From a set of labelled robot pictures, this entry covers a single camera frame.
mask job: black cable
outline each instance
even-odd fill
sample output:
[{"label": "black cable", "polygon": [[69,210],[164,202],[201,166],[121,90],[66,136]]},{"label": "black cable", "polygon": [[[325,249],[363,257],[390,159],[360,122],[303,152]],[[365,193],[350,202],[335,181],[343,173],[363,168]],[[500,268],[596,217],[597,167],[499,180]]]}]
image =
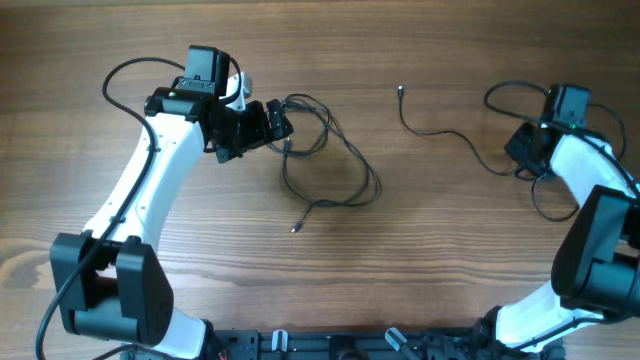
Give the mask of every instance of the black cable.
[{"label": "black cable", "polygon": [[530,83],[528,81],[519,81],[519,80],[509,80],[509,81],[503,81],[499,84],[496,84],[494,86],[492,86],[489,90],[487,90],[487,92],[484,94],[484,106],[488,107],[489,109],[499,113],[499,114],[503,114],[503,115],[508,115],[511,117],[515,117],[518,119],[522,119],[525,121],[529,121],[529,122],[533,122],[536,124],[540,124],[542,122],[542,120],[540,120],[539,118],[533,117],[533,116],[528,116],[528,115],[524,115],[524,114],[518,114],[512,111],[508,111],[508,110],[504,110],[504,109],[500,109],[496,106],[493,106],[491,103],[489,103],[489,97],[491,96],[491,94],[493,94],[496,90],[501,89],[503,87],[507,87],[507,86],[525,86],[531,89],[534,89],[536,91],[542,91],[542,93],[545,94],[545,96],[547,95],[547,90],[545,90],[542,86],[538,86],[536,84]]},{"label": "black cable", "polygon": [[[177,67],[179,69],[182,69],[182,70],[184,70],[184,66],[182,66],[182,65],[180,65],[178,63],[175,63],[173,61],[170,61],[170,60],[165,60],[165,59],[155,58],[155,57],[144,57],[144,58],[132,59],[132,60],[123,62],[122,64],[116,66],[113,70],[111,70],[111,72],[109,72],[107,77],[104,79],[104,83],[102,84],[102,95],[104,96],[104,98],[109,103],[111,103],[113,106],[115,106],[118,109],[126,112],[127,114],[133,116],[136,120],[138,120],[138,122],[140,122],[142,124],[142,126],[144,127],[144,129],[147,131],[147,134],[149,136],[149,149],[155,149],[156,148],[155,133],[153,132],[153,128],[151,128],[151,126],[145,120],[145,118],[140,116],[138,113],[136,113],[135,111],[131,110],[130,108],[128,108],[128,107],[122,105],[121,103],[115,101],[113,98],[111,98],[111,96],[109,96],[109,93],[107,92],[107,87],[109,85],[109,81],[111,80],[111,78],[118,71],[120,71],[122,68],[124,68],[126,66],[129,66],[129,65],[135,64],[135,63],[139,63],[139,62],[160,62],[160,63],[168,64],[168,65],[171,65],[171,66],[175,66],[175,67]],[[98,240],[96,240],[96,242],[89,249],[87,254],[82,258],[82,260],[80,261],[78,266],[76,266],[76,268],[73,270],[71,275],[69,275],[67,280],[60,287],[60,290],[56,293],[55,297],[51,301],[51,304],[49,305],[49,308],[47,309],[47,311],[45,312],[44,317],[42,318],[42,322],[40,323],[40,328],[39,328],[38,334],[36,336],[35,351],[36,351],[36,357],[37,357],[38,360],[45,360],[46,359],[46,357],[44,355],[44,337],[45,337],[45,334],[47,332],[47,327],[49,326],[49,323],[51,322],[51,317],[53,316],[53,313],[55,312],[56,308],[58,307],[58,305],[62,301],[62,298],[69,291],[69,288],[71,287],[73,282],[87,268],[87,266],[95,259],[96,255],[98,254],[98,251],[100,250],[100,247],[101,247],[102,243],[104,243],[106,241],[107,237],[111,234],[111,232],[113,232],[113,230],[116,228],[116,226],[120,222],[120,219],[122,219],[122,216],[126,213],[127,209],[129,208],[129,205],[131,204],[131,201],[135,197],[135,195],[138,192],[140,186],[142,185],[142,182],[144,181],[147,173],[149,172],[149,168],[151,167],[151,164],[153,163],[154,155],[155,155],[155,151],[149,151],[149,153],[147,155],[147,158],[145,160],[145,163],[144,163],[144,165],[142,167],[142,170],[140,171],[140,174],[138,175],[138,178],[136,179],[135,183],[131,187],[131,190],[129,191],[129,193],[127,194],[126,198],[122,202],[122,205],[120,205],[120,208],[118,209],[116,214],[113,216],[111,222],[109,223],[109,226],[107,226],[107,228],[102,233],[100,238],[98,238]]]},{"label": "black cable", "polygon": [[176,76],[175,79],[173,79],[173,82],[171,83],[171,89],[175,89],[176,86],[178,86],[178,83],[184,79],[184,76]]},{"label": "black cable", "polygon": [[[315,103],[315,105],[309,104],[306,100],[310,100]],[[382,191],[382,187],[380,185],[380,179],[378,175],[373,170],[369,162],[365,159],[364,155],[353,145],[347,138],[345,137],[344,131],[342,130],[342,126],[338,122],[338,120],[333,116],[329,108],[316,100],[315,98],[306,95],[306,94],[291,94],[287,96],[284,101],[282,101],[282,107],[285,111],[302,111],[302,112],[310,112],[316,116],[318,120],[322,122],[323,130],[314,142],[313,145],[307,150],[292,150],[291,149],[291,140],[285,140],[284,147],[278,148],[276,145],[269,144],[269,148],[277,153],[282,154],[282,178],[284,180],[285,186],[289,191],[291,191],[295,196],[302,199],[304,202],[308,203],[309,206],[307,210],[304,212],[300,220],[295,224],[291,232],[298,232],[304,225],[304,221],[311,213],[311,211],[316,207],[338,207],[338,206],[346,206],[346,207],[357,207],[357,206],[365,206],[368,205],[380,197],[380,193]],[[287,168],[289,157],[295,158],[305,158],[309,157],[313,154],[318,153],[322,150],[326,145],[329,138],[329,133],[334,134],[338,138],[342,140],[345,144],[349,152],[353,154],[358,160],[360,160],[364,166],[365,178],[358,190],[351,195],[349,198],[345,200],[332,200],[332,199],[312,199],[302,192],[296,190],[291,183],[289,182],[289,171]],[[359,200],[361,196],[365,193],[365,191],[369,188],[369,184],[373,183],[373,194],[370,198]]]},{"label": "black cable", "polygon": [[220,99],[220,103],[222,105],[229,105],[232,102],[236,101],[240,96],[240,93],[242,92],[242,73],[240,72],[240,65],[238,65],[238,62],[236,61],[236,59],[230,58],[230,60],[231,60],[231,63],[233,64],[233,67],[236,68],[236,72],[238,73],[238,87],[236,88],[236,92],[234,92],[233,95],[224,99]]},{"label": "black cable", "polygon": [[398,87],[398,112],[400,113],[400,122],[402,123],[402,126],[405,127],[405,129],[409,130],[409,132],[411,132],[414,135],[418,135],[418,136],[433,136],[433,135],[441,135],[441,134],[452,134],[452,135],[456,135],[459,138],[461,138],[462,140],[464,140],[467,145],[469,145],[469,148],[471,149],[471,151],[473,152],[473,156],[476,157],[476,159],[478,160],[478,162],[480,163],[480,165],[482,165],[482,167],[487,170],[488,172],[494,174],[494,175],[498,175],[498,176],[509,176],[511,174],[513,174],[513,172],[517,169],[513,169],[513,170],[509,170],[509,171],[497,171],[497,170],[493,170],[492,168],[490,168],[485,162],[484,160],[482,160],[482,157],[480,157],[480,154],[478,153],[478,150],[476,150],[476,147],[473,145],[473,143],[471,142],[471,140],[469,140],[468,137],[464,136],[462,133],[456,131],[456,130],[438,130],[438,131],[420,131],[420,130],[414,130],[412,128],[409,127],[409,125],[407,125],[407,123],[404,121],[404,115],[402,113],[402,100],[404,99],[404,87],[399,86]]},{"label": "black cable", "polygon": [[135,350],[138,348],[138,345],[135,344],[127,344],[127,345],[122,345],[122,346],[118,346],[117,348],[111,349],[109,351],[107,351],[106,353],[93,358],[93,360],[105,360],[108,359],[110,357],[112,357],[115,354],[121,353],[123,351],[127,351],[127,350]]},{"label": "black cable", "polygon": [[622,157],[624,156],[625,151],[627,151],[627,129],[624,126],[624,122],[622,121],[622,118],[620,117],[620,115],[618,115],[617,112],[615,112],[615,110],[613,110],[612,108],[610,108],[610,107],[608,107],[606,105],[596,104],[596,103],[589,103],[589,104],[587,104],[587,107],[594,107],[594,108],[598,108],[598,109],[602,109],[602,110],[606,111],[607,113],[609,113],[609,115],[611,115],[611,117],[620,126],[620,135],[622,136],[622,147],[620,147],[620,153],[618,154],[618,160],[621,160]]},{"label": "black cable", "polygon": [[580,210],[580,206],[576,205],[573,210],[571,210],[571,212],[565,216],[561,216],[561,217],[552,217],[549,216],[547,214],[545,214],[544,212],[542,212],[542,210],[540,210],[540,208],[538,207],[538,203],[536,202],[536,185],[538,184],[538,181],[544,179],[544,175],[537,177],[535,179],[533,179],[533,183],[531,184],[531,202],[533,203],[533,207],[536,208],[536,211],[538,212],[538,215],[542,216],[543,218],[551,221],[551,222],[563,222],[563,221],[567,221],[569,219],[571,219],[573,217],[573,215],[578,213],[578,210]]}]

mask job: wood grain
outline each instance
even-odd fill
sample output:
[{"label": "wood grain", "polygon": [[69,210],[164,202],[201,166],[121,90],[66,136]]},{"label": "wood grain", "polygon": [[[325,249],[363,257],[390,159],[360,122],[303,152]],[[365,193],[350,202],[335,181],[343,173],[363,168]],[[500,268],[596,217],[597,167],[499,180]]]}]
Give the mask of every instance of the wood grain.
[{"label": "wood grain", "polygon": [[[279,3],[315,2],[317,0],[278,0]],[[342,0],[325,0],[325,2]],[[351,0],[372,2],[385,0]],[[228,4],[269,3],[271,0],[0,0],[0,8],[66,7],[66,6],[119,6],[119,5],[172,5],[172,4]]]},{"label": "wood grain", "polygon": [[[277,154],[259,149],[225,165],[204,156],[160,243],[181,308],[219,329],[468,325],[548,279],[570,222],[538,217],[529,184],[486,173],[460,139],[403,131],[398,84],[408,122],[464,132],[495,167],[508,166],[502,147],[519,123],[483,108],[486,89],[507,79],[588,86],[626,120],[626,165],[637,173],[638,10],[495,0],[0,11],[0,358],[33,358],[53,296],[51,242],[99,209],[135,147],[139,125],[100,93],[118,63],[184,62],[190,44],[224,49],[252,75],[256,99],[305,92],[326,103],[383,182],[375,204],[318,210],[292,236],[304,204],[283,188]],[[141,110],[177,74],[131,67],[110,91]],[[526,91],[499,101],[541,108]],[[291,120],[294,147],[320,130],[310,117]],[[604,114],[589,122],[619,144]],[[314,195],[347,196],[361,173],[335,139],[291,163],[292,178]],[[541,190],[551,213],[571,209],[561,186]],[[638,330],[635,320],[582,330],[568,337],[569,358],[636,358]],[[65,334],[56,315],[46,349],[52,359],[89,358],[113,345]]]}]

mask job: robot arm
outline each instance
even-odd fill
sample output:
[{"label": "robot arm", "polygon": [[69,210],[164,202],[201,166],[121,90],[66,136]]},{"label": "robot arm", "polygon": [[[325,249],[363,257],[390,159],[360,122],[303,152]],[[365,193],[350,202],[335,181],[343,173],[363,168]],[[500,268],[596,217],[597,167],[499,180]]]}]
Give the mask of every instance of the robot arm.
[{"label": "robot arm", "polygon": [[[556,106],[554,117],[561,119],[563,110],[571,114],[581,110],[583,115],[587,102],[575,99],[584,96],[585,90],[556,88],[556,94],[563,93],[564,98],[551,96],[548,100]],[[576,109],[576,103],[582,106]],[[497,314],[496,340],[524,352],[539,352],[546,344],[579,328],[633,312],[629,306],[640,300],[635,291],[640,280],[635,275],[638,260],[616,253],[618,241],[629,241],[634,235],[636,215],[632,204],[636,191],[624,177],[628,174],[613,165],[611,145],[597,137],[589,138],[609,155],[607,158],[576,136],[550,133],[548,128],[536,131],[544,133],[538,134],[538,145],[544,136],[557,139],[552,141],[553,152],[547,164],[543,159],[537,168],[550,167],[565,182],[581,211],[556,256],[551,280],[518,303],[502,307]],[[535,144],[535,134],[533,138],[531,143]],[[544,154],[540,149],[534,146],[529,150]],[[541,157],[532,156],[522,163],[530,165]],[[629,244],[637,248],[633,241]]]},{"label": "robot arm", "polygon": [[[160,233],[182,182],[203,153],[215,152],[224,163],[293,132],[277,100],[267,103],[268,112],[260,102],[246,103],[251,79],[244,73],[227,79],[228,68],[225,53],[192,46],[178,88],[159,88],[145,104],[156,148],[150,149],[143,130],[115,189],[82,235],[56,238],[50,257],[59,289],[111,224],[148,151],[156,152],[124,216],[60,303],[67,332],[150,346],[181,359],[219,358],[211,324],[173,307],[173,291],[156,257]],[[109,265],[115,265],[115,279],[96,273]]]}]

